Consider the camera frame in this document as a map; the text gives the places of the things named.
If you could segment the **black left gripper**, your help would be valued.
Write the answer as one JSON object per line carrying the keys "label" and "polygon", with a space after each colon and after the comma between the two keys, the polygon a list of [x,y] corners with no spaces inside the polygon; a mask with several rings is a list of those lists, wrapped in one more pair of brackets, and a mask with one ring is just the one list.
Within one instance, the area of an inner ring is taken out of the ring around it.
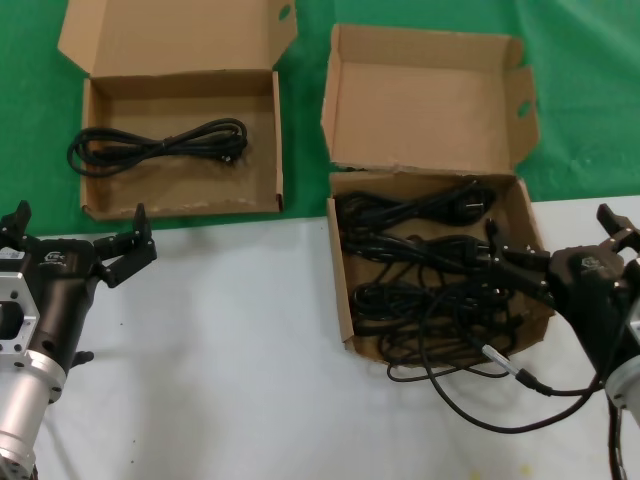
{"label": "black left gripper", "polygon": [[31,215],[29,203],[21,200],[14,212],[1,217],[1,248],[25,250],[36,267],[39,320],[29,349],[68,370],[99,278],[115,288],[157,259],[151,223],[139,203],[129,232],[100,238],[93,246],[86,240],[30,237]]}

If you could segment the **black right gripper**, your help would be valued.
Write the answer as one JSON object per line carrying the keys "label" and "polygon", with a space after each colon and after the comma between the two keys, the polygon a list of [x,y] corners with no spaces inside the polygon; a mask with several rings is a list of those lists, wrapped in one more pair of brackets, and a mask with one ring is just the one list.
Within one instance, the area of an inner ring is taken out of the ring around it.
{"label": "black right gripper", "polygon": [[639,255],[639,229],[606,203],[598,207],[597,220],[607,240],[558,250],[550,261],[547,251],[511,246],[489,219],[490,272],[501,286],[535,300],[549,300],[550,288],[556,312],[570,324],[596,372],[611,373],[639,354],[628,327],[639,300],[639,271],[628,269],[620,255],[625,249]]}

